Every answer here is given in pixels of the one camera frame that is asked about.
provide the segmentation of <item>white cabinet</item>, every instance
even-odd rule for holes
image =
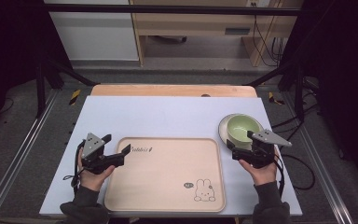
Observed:
[[[127,0],[45,0],[127,5]],[[130,13],[50,12],[71,61],[139,61]]]

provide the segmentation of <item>wooden board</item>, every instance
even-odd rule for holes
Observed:
[[[97,85],[91,95],[257,97],[253,87],[229,85]]]
[[[219,212],[226,204],[220,152],[210,138],[123,138],[125,165],[110,178],[111,211]]]

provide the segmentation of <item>sleeve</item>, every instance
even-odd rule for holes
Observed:
[[[290,220],[289,203],[283,203],[278,191],[277,182],[255,186],[259,203],[253,214],[254,224],[286,224]]]
[[[66,219],[59,223],[106,224],[109,220],[108,212],[97,203],[98,194],[98,191],[80,186],[72,202],[61,204]]]

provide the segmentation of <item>white table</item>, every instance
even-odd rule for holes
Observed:
[[[114,154],[116,143],[131,136],[142,137],[206,137],[220,147],[226,207],[218,213],[147,213],[113,212],[114,217],[243,217],[253,213],[258,203],[250,175],[231,159],[218,134],[219,122],[229,114],[242,113],[257,119],[270,129],[269,119],[259,98],[240,97],[166,97],[166,96],[88,96],[67,145],[57,173],[40,209],[41,215],[61,216],[60,204],[73,200],[70,180],[62,180],[74,171],[76,147],[88,133],[112,134],[105,155]],[[292,216],[302,215],[290,177],[285,175],[282,200],[290,204]],[[106,192],[105,181],[99,203]]]

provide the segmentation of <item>robotic arm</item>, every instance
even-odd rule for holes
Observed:
[[[87,135],[87,139],[83,140],[83,154],[81,155],[81,162],[85,170],[98,175],[111,165],[116,167],[124,165],[124,158],[130,153],[131,145],[124,147],[118,154],[104,156],[104,145],[110,140],[112,140],[111,134],[103,138],[99,138],[93,133]]]
[[[292,146],[292,143],[267,129],[258,133],[248,131],[247,136],[253,140],[251,150],[238,148],[229,140],[227,140],[227,147],[232,151],[233,160],[245,160],[256,169],[275,161],[274,145]]]

